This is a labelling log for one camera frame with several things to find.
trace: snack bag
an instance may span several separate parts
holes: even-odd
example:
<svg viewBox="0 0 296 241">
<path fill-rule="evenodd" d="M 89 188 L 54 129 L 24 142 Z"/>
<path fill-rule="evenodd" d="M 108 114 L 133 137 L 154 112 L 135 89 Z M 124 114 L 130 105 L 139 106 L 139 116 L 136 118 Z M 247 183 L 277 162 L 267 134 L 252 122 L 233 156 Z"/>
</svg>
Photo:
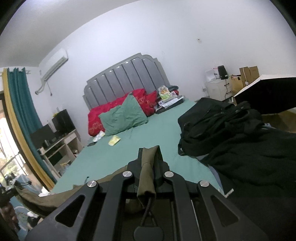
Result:
<svg viewBox="0 0 296 241">
<path fill-rule="evenodd" d="M 162 100 L 166 100 L 170 97 L 172 97 L 172 94 L 170 93 L 170 91 L 168 90 L 167 87 L 165 87 L 164 85 L 163 86 L 160 86 L 158 88 L 158 91 L 159 91 L 159 95 L 161 97 Z"/>
<path fill-rule="evenodd" d="M 111 138 L 111 140 L 108 142 L 108 144 L 110 145 L 110 146 L 114 146 L 117 142 L 119 142 L 120 141 L 120 138 L 118 137 L 118 136 L 113 136 L 112 138 Z"/>
<path fill-rule="evenodd" d="M 105 135 L 105 132 L 100 131 L 95 138 L 93 139 L 93 142 L 97 142 L 98 140 L 100 140 L 103 136 Z"/>
</svg>

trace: yellow package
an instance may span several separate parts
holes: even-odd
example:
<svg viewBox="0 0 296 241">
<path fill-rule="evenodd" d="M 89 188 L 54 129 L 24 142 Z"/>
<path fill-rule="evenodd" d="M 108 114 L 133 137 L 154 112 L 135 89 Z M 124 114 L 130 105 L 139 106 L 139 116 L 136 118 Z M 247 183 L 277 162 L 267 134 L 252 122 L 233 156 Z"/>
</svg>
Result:
<svg viewBox="0 0 296 241">
<path fill-rule="evenodd" d="M 118 137 L 118 136 L 113 136 L 112 138 L 111 138 L 111 140 L 108 142 L 108 144 L 110 145 L 110 146 L 114 146 L 117 142 L 119 142 L 120 141 L 120 138 Z"/>
</svg>

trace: green bed sheet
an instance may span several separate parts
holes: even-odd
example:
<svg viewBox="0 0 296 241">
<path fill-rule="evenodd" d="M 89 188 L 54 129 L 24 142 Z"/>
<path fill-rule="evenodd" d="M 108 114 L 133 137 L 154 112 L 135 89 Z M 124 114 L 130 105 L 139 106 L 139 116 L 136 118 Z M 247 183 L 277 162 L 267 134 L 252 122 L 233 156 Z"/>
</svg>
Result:
<svg viewBox="0 0 296 241">
<path fill-rule="evenodd" d="M 189 100 L 161 114 L 148 118 L 148 123 L 117 134 L 121 140 L 109 146 L 111 136 L 104 136 L 94 146 L 85 147 L 75 161 L 58 180 L 52 192 L 60 193 L 81 185 L 88 180 L 97 180 L 127 165 L 138 156 L 139 148 L 160 146 L 163 160 L 170 170 L 191 182 L 209 181 L 216 189 L 219 185 L 208 167 L 197 159 L 178 155 L 180 127 L 178 118 L 195 103 Z"/>
</svg>

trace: red blanket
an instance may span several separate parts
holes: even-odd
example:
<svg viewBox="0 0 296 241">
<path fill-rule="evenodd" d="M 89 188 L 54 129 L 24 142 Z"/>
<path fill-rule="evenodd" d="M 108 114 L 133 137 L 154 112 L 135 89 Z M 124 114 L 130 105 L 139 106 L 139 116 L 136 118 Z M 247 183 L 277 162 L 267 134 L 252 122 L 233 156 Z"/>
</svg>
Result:
<svg viewBox="0 0 296 241">
<path fill-rule="evenodd" d="M 137 89 L 132 91 L 133 96 L 138 101 L 139 105 L 141 106 L 143 112 L 146 116 L 151 116 L 154 114 L 154 106 L 156 105 L 156 91 L 152 92 L 151 94 L 147 95 L 145 89 Z M 96 136 L 100 131 L 105 131 L 103 124 L 99 118 L 101 113 L 108 112 L 115 106 L 121 105 L 128 94 L 121 98 L 117 98 L 116 100 L 109 102 L 104 105 L 97 106 L 92 108 L 88 114 L 89 119 L 89 135 Z"/>
</svg>

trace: computer monitor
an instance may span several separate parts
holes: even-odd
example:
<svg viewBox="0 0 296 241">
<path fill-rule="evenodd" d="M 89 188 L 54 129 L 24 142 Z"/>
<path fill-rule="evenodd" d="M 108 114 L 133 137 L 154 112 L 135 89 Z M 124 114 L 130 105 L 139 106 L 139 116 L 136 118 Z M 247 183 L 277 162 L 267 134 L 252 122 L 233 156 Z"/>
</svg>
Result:
<svg viewBox="0 0 296 241">
<path fill-rule="evenodd" d="M 67 110 L 62 110 L 56 114 L 52 119 L 52 122 L 56 130 L 62 134 L 68 134 L 75 129 L 75 126 L 67 112 Z"/>
<path fill-rule="evenodd" d="M 43 146 L 45 140 L 51 141 L 55 138 L 55 135 L 50 126 L 47 124 L 30 134 L 30 137 L 36 149 L 39 149 Z"/>
</svg>

